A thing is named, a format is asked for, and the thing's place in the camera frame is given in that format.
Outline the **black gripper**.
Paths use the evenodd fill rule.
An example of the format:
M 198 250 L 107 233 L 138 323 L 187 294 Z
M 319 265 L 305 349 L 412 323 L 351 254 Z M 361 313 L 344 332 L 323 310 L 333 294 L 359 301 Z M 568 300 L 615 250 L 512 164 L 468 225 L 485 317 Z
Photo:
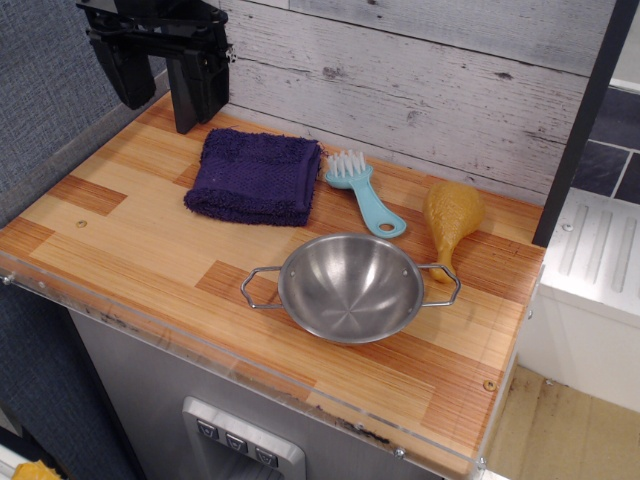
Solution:
M 198 123 L 209 122 L 229 101 L 232 55 L 223 10 L 206 1 L 78 1 L 76 6 L 87 16 L 101 67 L 128 108 L 139 109 L 154 96 L 155 80 L 147 54 L 120 45 L 177 49 L 167 61 L 180 62 Z

